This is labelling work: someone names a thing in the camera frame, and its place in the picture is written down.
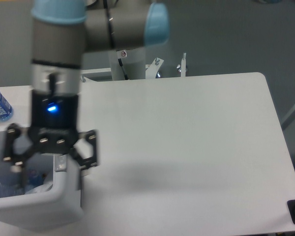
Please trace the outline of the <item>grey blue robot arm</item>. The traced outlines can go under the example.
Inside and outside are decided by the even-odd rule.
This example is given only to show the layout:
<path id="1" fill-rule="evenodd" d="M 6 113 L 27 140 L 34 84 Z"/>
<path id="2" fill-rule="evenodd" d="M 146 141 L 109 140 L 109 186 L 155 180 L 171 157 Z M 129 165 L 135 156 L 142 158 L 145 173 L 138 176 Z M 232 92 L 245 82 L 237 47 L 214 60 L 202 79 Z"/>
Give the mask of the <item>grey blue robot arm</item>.
<path id="1" fill-rule="evenodd" d="M 97 131 L 77 130 L 83 54 L 163 44 L 170 34 L 168 10 L 153 0 L 36 0 L 31 15 L 30 126 L 7 127 L 2 157 L 22 188 L 36 153 L 69 155 L 82 171 L 98 165 Z"/>

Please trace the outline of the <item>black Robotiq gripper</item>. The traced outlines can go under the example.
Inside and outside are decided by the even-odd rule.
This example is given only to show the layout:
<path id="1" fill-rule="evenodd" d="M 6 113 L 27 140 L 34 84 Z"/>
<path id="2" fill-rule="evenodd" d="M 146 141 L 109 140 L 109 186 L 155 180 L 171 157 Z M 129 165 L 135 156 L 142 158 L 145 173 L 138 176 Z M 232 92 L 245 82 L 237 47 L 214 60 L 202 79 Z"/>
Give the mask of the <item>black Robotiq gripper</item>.
<path id="1" fill-rule="evenodd" d="M 81 189 L 83 172 L 99 165 L 97 131 L 90 130 L 78 135 L 78 100 L 77 94 L 52 96 L 33 89 L 31 91 L 31 124 L 28 129 L 28 137 L 33 145 L 22 153 L 16 152 L 15 144 L 24 132 L 27 134 L 27 130 L 16 123 L 6 128 L 2 160 L 10 163 L 10 171 L 20 176 L 20 187 L 24 192 L 28 184 L 26 165 L 33 156 L 33 146 L 40 153 L 69 153 L 79 165 Z M 90 157 L 82 157 L 74 147 L 78 139 L 82 139 L 91 146 Z"/>

